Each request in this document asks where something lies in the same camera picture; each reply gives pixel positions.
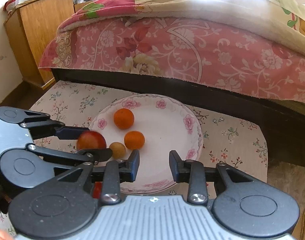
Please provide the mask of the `large red tomato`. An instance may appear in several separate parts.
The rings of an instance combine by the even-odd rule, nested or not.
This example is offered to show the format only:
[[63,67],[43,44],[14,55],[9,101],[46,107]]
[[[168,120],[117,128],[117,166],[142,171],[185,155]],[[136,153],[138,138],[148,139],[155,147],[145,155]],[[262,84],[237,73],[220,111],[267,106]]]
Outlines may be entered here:
[[105,149],[107,147],[105,138],[96,131],[84,131],[77,139],[77,150]]

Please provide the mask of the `floral white tablecloth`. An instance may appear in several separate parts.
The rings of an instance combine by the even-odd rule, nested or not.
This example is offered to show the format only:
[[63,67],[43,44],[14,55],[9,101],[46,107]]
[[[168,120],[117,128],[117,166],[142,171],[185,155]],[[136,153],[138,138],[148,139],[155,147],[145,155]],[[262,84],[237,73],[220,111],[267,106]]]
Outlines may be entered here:
[[145,144],[134,183],[123,183],[124,193],[182,195],[186,183],[175,184],[169,152],[182,159],[214,167],[227,163],[262,181],[267,180],[267,146],[258,125],[200,107],[175,103],[164,96],[136,95],[125,90],[60,81],[26,109],[48,113],[69,126],[87,127],[102,134],[108,144],[123,142],[125,130],[113,122],[115,111],[127,108],[135,116],[132,130]]

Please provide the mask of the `white floral plate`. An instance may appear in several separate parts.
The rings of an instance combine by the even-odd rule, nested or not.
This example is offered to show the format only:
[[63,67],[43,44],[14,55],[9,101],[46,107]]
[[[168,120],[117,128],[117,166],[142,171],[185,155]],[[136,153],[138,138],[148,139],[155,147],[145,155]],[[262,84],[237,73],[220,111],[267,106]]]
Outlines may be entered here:
[[135,116],[130,128],[145,137],[139,150],[136,180],[122,183],[125,194],[154,194],[175,185],[169,167],[169,152],[176,150],[183,159],[198,160],[203,149],[201,125],[194,113],[181,102],[156,94],[131,95],[105,107],[89,128],[101,133],[107,144],[123,142],[126,130],[113,122],[114,113],[127,108]]

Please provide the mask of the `red cherry tomato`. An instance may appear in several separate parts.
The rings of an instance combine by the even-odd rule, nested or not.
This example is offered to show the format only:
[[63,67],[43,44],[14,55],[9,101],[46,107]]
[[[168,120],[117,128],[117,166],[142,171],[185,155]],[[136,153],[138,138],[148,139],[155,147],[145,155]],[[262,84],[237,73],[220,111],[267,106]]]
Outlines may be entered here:
[[102,182],[96,181],[92,193],[93,198],[99,199],[101,196],[101,191],[102,191]]

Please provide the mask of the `pink floral bedspread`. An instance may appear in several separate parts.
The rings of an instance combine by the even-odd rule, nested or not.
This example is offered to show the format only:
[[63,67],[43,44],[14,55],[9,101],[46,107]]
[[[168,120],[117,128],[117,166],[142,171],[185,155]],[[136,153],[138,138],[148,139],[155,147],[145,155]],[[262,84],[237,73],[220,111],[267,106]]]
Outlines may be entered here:
[[40,68],[176,78],[305,103],[305,57],[249,31],[187,18],[106,19],[60,32]]

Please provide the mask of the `cream floral quilt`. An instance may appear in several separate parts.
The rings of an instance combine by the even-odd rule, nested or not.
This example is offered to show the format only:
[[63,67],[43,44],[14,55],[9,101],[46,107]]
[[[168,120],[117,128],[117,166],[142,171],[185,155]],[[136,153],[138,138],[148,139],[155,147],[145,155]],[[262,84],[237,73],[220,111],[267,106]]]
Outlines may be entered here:
[[210,20],[253,32],[305,56],[305,6],[295,0],[96,0],[65,20],[57,32],[118,17]]

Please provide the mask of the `brown longan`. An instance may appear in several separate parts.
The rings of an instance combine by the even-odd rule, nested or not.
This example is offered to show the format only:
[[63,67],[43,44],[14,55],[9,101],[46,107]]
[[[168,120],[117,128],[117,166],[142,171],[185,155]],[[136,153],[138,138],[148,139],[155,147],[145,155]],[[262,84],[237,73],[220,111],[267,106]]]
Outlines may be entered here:
[[126,155],[126,148],[120,142],[113,142],[109,148],[112,150],[112,157],[114,159],[123,159]]

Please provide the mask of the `small orange mandarin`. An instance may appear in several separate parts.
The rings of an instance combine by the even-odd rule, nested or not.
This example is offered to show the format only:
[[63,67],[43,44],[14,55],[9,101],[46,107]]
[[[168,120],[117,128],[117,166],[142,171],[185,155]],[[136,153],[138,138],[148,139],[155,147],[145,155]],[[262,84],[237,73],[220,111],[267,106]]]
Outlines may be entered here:
[[129,150],[138,150],[144,146],[145,137],[139,131],[130,131],[125,134],[124,144]]

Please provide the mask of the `wooden cabinet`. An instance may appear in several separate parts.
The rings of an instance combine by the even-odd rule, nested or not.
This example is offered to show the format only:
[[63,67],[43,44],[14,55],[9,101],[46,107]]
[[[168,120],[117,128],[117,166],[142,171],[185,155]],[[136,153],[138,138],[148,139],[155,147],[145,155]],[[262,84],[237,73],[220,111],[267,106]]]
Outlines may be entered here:
[[4,27],[23,81],[41,90],[54,83],[52,72],[38,68],[41,57],[58,26],[81,7],[73,0],[30,0],[12,11]]

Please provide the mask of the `bumpy orange mandarin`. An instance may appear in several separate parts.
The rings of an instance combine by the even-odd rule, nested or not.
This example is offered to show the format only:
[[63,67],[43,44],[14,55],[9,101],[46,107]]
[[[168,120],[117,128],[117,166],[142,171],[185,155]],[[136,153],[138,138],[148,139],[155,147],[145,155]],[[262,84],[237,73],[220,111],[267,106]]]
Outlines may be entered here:
[[113,121],[119,129],[129,129],[135,122],[135,116],[131,110],[121,108],[114,113]]

